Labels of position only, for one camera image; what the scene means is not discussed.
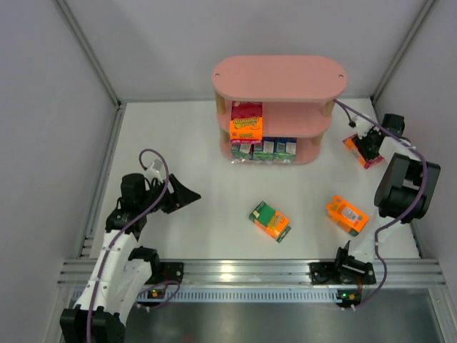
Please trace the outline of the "pink orange sponge pack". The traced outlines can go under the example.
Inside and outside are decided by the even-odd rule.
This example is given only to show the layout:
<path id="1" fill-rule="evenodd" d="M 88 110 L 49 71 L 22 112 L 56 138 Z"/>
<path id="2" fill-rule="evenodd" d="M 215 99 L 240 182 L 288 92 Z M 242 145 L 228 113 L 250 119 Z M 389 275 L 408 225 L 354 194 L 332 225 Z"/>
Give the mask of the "pink orange sponge pack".
<path id="1" fill-rule="evenodd" d="M 362 151 L 357 147 L 356 140 L 358 139 L 358 135 L 354 134 L 346 139 L 343 140 L 343 145 L 354 155 L 358 161 L 358 163 L 364 168 L 368 169 L 383 160 L 383 157 L 378 155 L 374 158 L 365 157 Z"/>
<path id="2" fill-rule="evenodd" d="M 263 104 L 233 101 L 229 122 L 232 144 L 258 144 L 263 139 Z"/>

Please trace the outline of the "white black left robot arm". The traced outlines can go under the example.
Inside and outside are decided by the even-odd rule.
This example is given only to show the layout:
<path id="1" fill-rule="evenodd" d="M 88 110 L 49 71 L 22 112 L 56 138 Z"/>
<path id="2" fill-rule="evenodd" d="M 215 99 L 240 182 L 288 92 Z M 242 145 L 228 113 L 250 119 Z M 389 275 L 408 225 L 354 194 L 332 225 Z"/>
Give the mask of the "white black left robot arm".
<path id="1" fill-rule="evenodd" d="M 159 253 L 141 246 L 139 239 L 147 215 L 170 214 L 200 199 L 173 174 L 163 181 L 139 173 L 122 178 L 93 272 L 75 305 L 61 314 L 65 342 L 123 342 L 127 317 L 139 297 L 158 292 L 163 304 L 177 295 L 167 289 L 180 288 L 183 263 L 161 262 Z"/>

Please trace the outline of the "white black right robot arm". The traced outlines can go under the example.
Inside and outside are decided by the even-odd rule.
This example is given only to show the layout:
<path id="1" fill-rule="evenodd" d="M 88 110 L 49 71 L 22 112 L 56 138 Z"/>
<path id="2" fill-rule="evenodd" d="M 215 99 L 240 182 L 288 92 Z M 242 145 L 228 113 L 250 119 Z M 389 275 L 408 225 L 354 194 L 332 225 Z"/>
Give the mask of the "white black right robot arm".
<path id="1" fill-rule="evenodd" d="M 377 229 L 375 243 L 382 231 L 397 223 L 407 224 L 424 217 L 441 173 L 439 164 L 426 161 L 403 135 L 403 116 L 386 114 L 380 124 L 359 114 L 348 118 L 355 133 L 343 140 L 362 167 L 388 163 L 374 196 L 374 206 L 382 218 L 391 221 Z"/>

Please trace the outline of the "green orange sponge pack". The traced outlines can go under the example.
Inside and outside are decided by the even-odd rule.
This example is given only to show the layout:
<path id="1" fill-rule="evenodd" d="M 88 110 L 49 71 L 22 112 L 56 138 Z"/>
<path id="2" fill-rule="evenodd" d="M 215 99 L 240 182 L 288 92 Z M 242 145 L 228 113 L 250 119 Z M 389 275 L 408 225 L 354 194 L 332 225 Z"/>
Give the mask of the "green orange sponge pack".
<path id="1" fill-rule="evenodd" d="M 248 218 L 277 243 L 281 243 L 291 230 L 289 218 L 264 201 L 254 208 Z"/>

